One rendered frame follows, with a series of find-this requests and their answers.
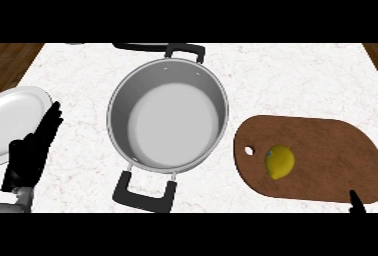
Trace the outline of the yellow lemon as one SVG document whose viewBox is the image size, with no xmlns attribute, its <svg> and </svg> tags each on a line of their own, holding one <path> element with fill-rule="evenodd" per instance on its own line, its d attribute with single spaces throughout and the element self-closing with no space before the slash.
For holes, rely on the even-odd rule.
<svg viewBox="0 0 378 256">
<path fill-rule="evenodd" d="M 273 180 L 283 178 L 293 168 L 295 157 L 287 146 L 273 145 L 265 154 L 265 169 Z"/>
</svg>

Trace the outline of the white plate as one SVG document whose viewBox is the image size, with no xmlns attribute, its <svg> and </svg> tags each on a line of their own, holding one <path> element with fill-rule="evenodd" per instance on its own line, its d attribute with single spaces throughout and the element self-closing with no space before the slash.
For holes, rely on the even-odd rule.
<svg viewBox="0 0 378 256">
<path fill-rule="evenodd" d="M 0 93 L 0 165 L 8 161 L 8 143 L 35 132 L 51 106 L 48 93 L 20 86 Z"/>
</svg>

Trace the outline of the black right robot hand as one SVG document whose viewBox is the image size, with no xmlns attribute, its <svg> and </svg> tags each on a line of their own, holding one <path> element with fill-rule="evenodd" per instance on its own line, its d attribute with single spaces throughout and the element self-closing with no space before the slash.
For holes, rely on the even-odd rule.
<svg viewBox="0 0 378 256">
<path fill-rule="evenodd" d="M 349 203 L 351 203 L 351 207 L 348 209 L 349 213 L 364 213 L 366 212 L 361 200 L 360 200 L 354 190 L 349 191 Z"/>
</svg>

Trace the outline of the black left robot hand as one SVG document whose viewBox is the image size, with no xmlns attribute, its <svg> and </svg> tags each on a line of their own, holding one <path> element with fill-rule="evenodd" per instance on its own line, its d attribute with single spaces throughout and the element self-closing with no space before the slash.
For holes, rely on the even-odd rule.
<svg viewBox="0 0 378 256">
<path fill-rule="evenodd" d="M 1 191 L 13 192 L 16 188 L 33 188 L 44 170 L 47 154 L 57 128 L 61 124 L 60 103 L 48 108 L 33 133 L 8 144 L 8 164 L 4 172 Z"/>
</svg>

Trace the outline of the brown wooden cutting board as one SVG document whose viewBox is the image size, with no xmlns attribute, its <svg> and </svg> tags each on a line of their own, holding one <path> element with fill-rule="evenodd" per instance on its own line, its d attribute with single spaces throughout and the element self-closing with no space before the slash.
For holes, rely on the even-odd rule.
<svg viewBox="0 0 378 256">
<path fill-rule="evenodd" d="M 264 158 L 283 145 L 295 157 L 289 174 L 274 180 Z M 261 195 L 346 203 L 355 193 L 363 203 L 378 202 L 378 147 L 346 122 L 278 116 L 253 116 L 233 139 L 239 175 Z"/>
</svg>

